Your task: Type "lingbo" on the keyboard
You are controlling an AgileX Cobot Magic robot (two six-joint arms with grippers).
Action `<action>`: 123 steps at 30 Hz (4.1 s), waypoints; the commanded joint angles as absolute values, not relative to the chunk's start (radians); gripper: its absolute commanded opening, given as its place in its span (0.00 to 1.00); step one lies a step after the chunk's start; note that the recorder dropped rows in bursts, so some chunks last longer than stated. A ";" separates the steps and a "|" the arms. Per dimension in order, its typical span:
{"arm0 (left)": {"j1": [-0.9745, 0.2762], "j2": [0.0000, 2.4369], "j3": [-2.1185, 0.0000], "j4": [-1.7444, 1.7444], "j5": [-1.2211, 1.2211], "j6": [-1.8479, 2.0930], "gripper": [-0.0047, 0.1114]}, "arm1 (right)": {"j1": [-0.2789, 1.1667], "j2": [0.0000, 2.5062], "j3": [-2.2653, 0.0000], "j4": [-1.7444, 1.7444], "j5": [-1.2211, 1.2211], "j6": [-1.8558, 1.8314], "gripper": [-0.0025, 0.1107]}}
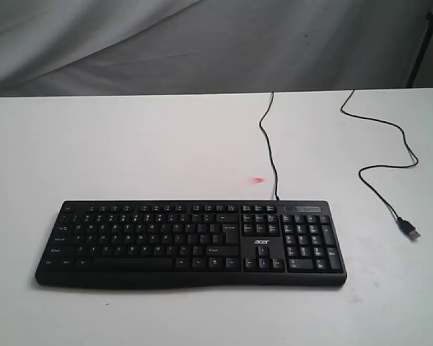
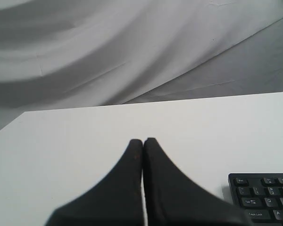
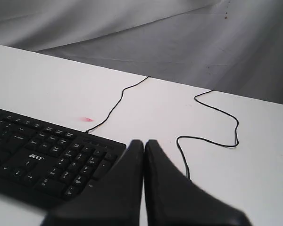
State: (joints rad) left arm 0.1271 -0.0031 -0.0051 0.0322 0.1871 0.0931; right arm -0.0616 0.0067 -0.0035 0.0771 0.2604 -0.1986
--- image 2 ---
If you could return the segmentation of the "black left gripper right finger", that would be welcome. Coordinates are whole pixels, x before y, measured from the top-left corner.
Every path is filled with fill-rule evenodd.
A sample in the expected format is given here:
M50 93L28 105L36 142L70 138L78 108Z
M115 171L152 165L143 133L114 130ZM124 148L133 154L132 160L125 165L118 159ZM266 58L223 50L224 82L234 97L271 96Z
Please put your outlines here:
M143 184L150 226L250 226L245 212L189 179L155 138L143 148Z

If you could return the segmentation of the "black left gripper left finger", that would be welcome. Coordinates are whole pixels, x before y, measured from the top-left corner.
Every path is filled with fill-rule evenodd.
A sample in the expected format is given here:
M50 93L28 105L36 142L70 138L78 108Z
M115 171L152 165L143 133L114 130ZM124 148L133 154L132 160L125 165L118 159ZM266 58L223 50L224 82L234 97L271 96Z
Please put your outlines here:
M113 169L92 189L57 208L48 226L141 226L143 143L130 140Z

